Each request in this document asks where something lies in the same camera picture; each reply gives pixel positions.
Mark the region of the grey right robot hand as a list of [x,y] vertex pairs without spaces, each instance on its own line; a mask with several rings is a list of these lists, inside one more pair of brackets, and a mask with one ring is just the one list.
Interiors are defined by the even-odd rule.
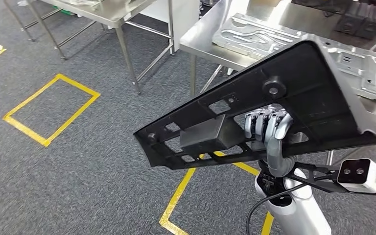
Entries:
[[268,105],[245,114],[244,132],[254,151],[264,150],[271,139],[283,140],[293,118],[281,106]]

